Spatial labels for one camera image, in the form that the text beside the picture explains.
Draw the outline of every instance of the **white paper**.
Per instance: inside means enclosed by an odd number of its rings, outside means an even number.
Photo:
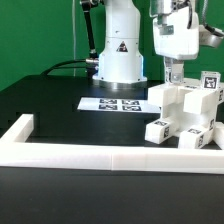
[[[78,110],[132,112],[132,113],[160,113],[160,108],[149,105],[147,100],[108,99],[82,97]]]

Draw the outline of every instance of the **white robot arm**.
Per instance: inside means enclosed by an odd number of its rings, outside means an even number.
[[[195,1],[151,0],[150,16],[156,54],[164,56],[165,80],[181,83],[184,60],[195,59],[199,51],[199,19]]]
[[[98,73],[93,76],[94,83],[113,89],[146,86],[147,79],[143,77],[143,57],[138,49],[140,13],[132,0],[81,2],[87,7],[87,16],[89,8],[100,2],[103,2],[106,8],[105,49],[99,55],[99,68]]]

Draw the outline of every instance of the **stacked blocks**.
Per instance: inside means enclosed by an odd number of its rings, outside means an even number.
[[[185,79],[181,84],[149,88],[148,103],[161,107],[162,112],[160,119],[146,126],[145,140],[160,144],[175,135],[178,148],[199,149],[218,139],[224,148],[224,140],[220,140],[224,139],[224,125],[214,131],[217,106],[224,102],[220,77],[217,72],[202,72],[201,81]]]

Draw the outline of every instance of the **green backdrop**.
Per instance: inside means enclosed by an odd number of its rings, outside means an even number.
[[[153,49],[150,1],[133,2],[142,15],[140,52],[145,58],[144,74],[152,80],[163,79],[162,57],[155,55]],[[224,1],[210,0],[208,22],[224,29],[223,11]],[[91,16],[97,51],[101,52],[105,35],[104,7],[93,9]],[[75,1],[75,26],[74,47],[72,0],[1,0],[0,90],[26,75],[39,74],[55,63],[74,57],[86,58],[88,42],[79,0]],[[201,47],[198,58],[185,63],[185,77],[200,78],[202,70],[218,71],[224,76],[224,43],[219,49]],[[59,74],[73,75],[73,71]]]

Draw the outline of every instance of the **black tabletop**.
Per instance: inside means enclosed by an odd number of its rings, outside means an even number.
[[[78,111],[81,97],[147,99],[147,90],[27,76],[0,93],[0,135],[32,113],[29,142],[156,146],[144,134],[158,114]],[[222,175],[1,167],[0,223],[223,223],[223,189]]]

